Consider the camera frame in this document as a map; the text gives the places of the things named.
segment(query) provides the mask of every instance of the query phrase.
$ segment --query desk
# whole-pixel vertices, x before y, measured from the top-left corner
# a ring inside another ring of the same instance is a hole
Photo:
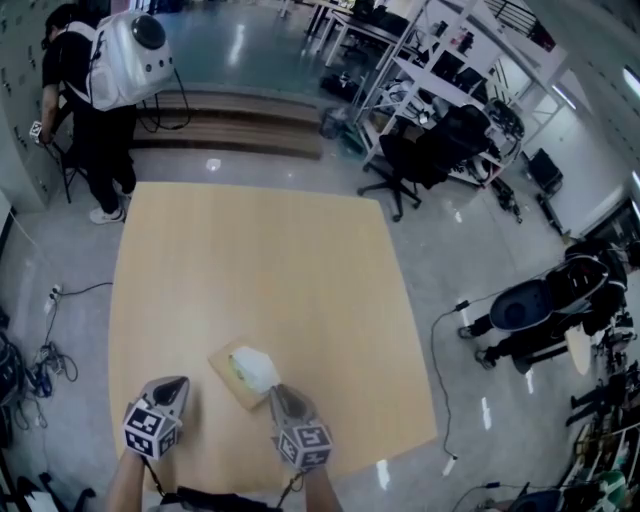
[[[318,29],[329,11],[338,11],[346,14],[347,16],[351,16],[353,14],[350,9],[340,7],[338,4],[334,4],[327,0],[314,0],[314,3],[316,6],[313,8],[313,16],[311,17],[311,21],[307,27],[307,34],[310,36],[315,36],[318,33]]]
[[[159,465],[163,485],[280,487],[285,467],[269,439],[268,405],[243,409],[207,361],[239,338],[314,400],[333,434],[331,476],[436,437],[420,342],[377,201],[139,183],[111,302],[118,454],[127,402],[150,379],[187,375],[184,437]]]
[[[364,21],[356,20],[351,16],[346,16],[344,14],[334,11],[331,13],[331,18],[329,19],[329,23],[327,23],[327,28],[322,34],[322,39],[320,40],[320,44],[318,45],[317,51],[322,51],[325,44],[327,44],[327,39],[329,39],[329,34],[332,32],[336,24],[341,25],[342,29],[340,30],[340,33],[336,38],[336,42],[334,43],[333,48],[329,53],[329,57],[324,63],[326,67],[331,66],[331,63],[333,62],[333,59],[335,58],[336,53],[338,53],[340,46],[344,42],[344,38],[347,37],[347,33],[349,32],[349,30],[353,30],[354,32],[359,32],[360,34],[367,35],[369,37],[372,37],[374,39],[377,39],[378,41],[381,41],[387,44],[387,49],[385,50],[384,55],[378,61],[378,64],[376,65],[376,70],[382,67],[382,64],[385,62],[389,53],[391,53],[391,51],[393,50],[394,45],[398,42],[398,39],[400,39],[398,36],[392,34],[391,32],[387,32],[386,30],[378,28],[375,25],[365,23]],[[416,53],[415,50],[411,50],[410,48],[406,48],[406,47],[403,48],[403,50],[410,53]]]

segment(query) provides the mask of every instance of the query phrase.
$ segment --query glossy floor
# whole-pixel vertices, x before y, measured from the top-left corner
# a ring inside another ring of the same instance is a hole
[[[373,55],[365,61],[361,55],[343,60],[339,54],[332,68],[325,68],[331,44],[318,52],[322,29],[315,38],[305,34],[312,8],[291,2],[291,13],[281,18],[280,6],[276,0],[206,2],[158,15],[182,81],[191,89],[266,89],[331,99],[319,87],[323,76],[348,71],[359,80],[375,66]]]
[[[357,187],[376,181],[372,174],[362,172],[355,155],[333,142],[324,144],[324,156],[318,162],[196,150],[137,151],[134,158],[142,180],[343,195],[354,195]],[[220,165],[207,165],[211,159],[220,160]],[[526,185],[520,178],[516,170],[507,175],[508,180]],[[72,290],[113,277],[123,225],[90,224],[87,212],[95,202],[84,182],[78,180],[73,188],[71,205],[58,195],[46,213],[19,216],[50,263],[43,263],[15,228],[0,262],[0,303],[11,314],[11,337],[27,360],[44,340],[42,308],[53,284],[63,282]],[[489,191],[474,193],[447,182],[431,191],[421,190],[420,195],[424,199],[420,209],[408,207],[402,222],[389,222],[389,230],[420,334],[440,437],[337,480],[335,487],[345,510],[447,512],[474,485],[496,480],[514,485],[557,483],[579,428],[564,426],[570,412],[569,396],[594,384],[593,376],[577,374],[566,355],[539,364],[528,377],[517,373],[509,360],[494,371],[485,371],[473,359],[473,344],[459,340],[456,328],[485,313],[488,303],[474,304],[463,314],[445,318],[438,325],[435,348],[451,398],[450,448],[460,459],[443,478],[448,457],[441,443],[447,414],[430,353],[432,322],[461,299],[483,297],[550,267],[563,247],[534,201],[520,192],[521,225],[500,210]],[[388,219],[393,209],[391,195],[380,191],[372,197],[380,200]],[[102,510],[116,466],[107,385],[110,293],[104,287],[63,300],[52,339],[76,361],[78,381],[69,383],[59,377],[53,398],[42,401],[49,425],[46,430],[35,426],[35,408],[27,403],[26,414],[34,426],[28,432],[17,431],[14,447],[6,452],[16,476],[33,478],[48,468],[68,505],[82,487],[95,488],[100,498],[93,500],[92,510]],[[490,333],[480,343],[498,339]],[[487,497],[486,492],[471,494],[460,510],[472,509]],[[502,497],[519,490],[492,492],[493,497]],[[275,493],[266,499],[275,503]],[[286,509],[301,510],[301,499],[293,494]]]

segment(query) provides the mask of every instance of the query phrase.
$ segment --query white backpack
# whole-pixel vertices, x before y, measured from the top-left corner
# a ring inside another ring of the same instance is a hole
[[[148,14],[114,14],[102,20],[97,29],[73,21],[65,31],[91,41],[86,94],[67,85],[98,110],[135,105],[161,91],[173,76],[164,29]]]

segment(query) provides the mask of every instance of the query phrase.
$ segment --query chair leg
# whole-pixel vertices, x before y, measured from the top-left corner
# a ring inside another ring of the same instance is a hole
[[[404,215],[404,212],[402,210],[402,196],[400,194],[400,188],[398,188],[397,186],[391,187],[391,190],[393,190],[393,198],[396,200],[396,206],[398,207],[398,214],[391,217],[391,220],[393,220],[393,222],[399,222]]]
[[[382,179],[385,179],[387,181],[395,181],[394,177],[391,176],[391,174],[389,174],[386,171],[383,171],[382,169],[380,169],[379,167],[376,167],[373,164],[367,164],[369,169],[373,169],[375,171],[375,173],[380,176]]]
[[[78,501],[76,501],[76,506],[73,509],[73,512],[83,512],[84,511],[84,503],[87,501],[87,498],[95,498],[96,493],[90,487],[84,489],[80,496],[78,497]]]
[[[40,478],[40,482],[42,482],[43,487],[51,495],[51,499],[53,500],[56,509],[58,509],[58,512],[68,512],[67,507],[64,506],[60,501],[60,498],[58,498],[58,495],[53,492],[53,489],[51,489],[51,486],[49,485],[52,480],[51,475],[49,475],[49,473],[40,473],[38,478]]]
[[[369,192],[371,190],[382,190],[386,188],[391,188],[391,184],[387,181],[384,181],[382,183],[378,183],[377,185],[369,185],[368,187],[359,188],[356,192],[359,196],[362,196],[365,192]]]
[[[414,205],[415,208],[420,206],[420,203],[422,203],[422,199],[420,199],[417,195],[411,192],[411,190],[405,187],[402,183],[398,183],[398,188],[400,189],[400,192],[402,192],[403,194],[407,194],[411,199],[413,199],[414,201],[417,201],[416,204]]]

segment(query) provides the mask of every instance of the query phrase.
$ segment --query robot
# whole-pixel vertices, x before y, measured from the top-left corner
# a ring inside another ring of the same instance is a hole
[[[125,413],[122,435],[127,448],[146,459],[163,457],[179,440],[180,417],[188,395],[187,377],[148,382]],[[282,459],[300,473],[326,464],[333,442],[313,402],[299,391],[278,384],[269,390],[269,405],[271,439]]]
[[[164,377],[145,384],[125,412],[122,435],[127,448],[154,460],[164,456],[178,443],[188,395],[187,377]]]

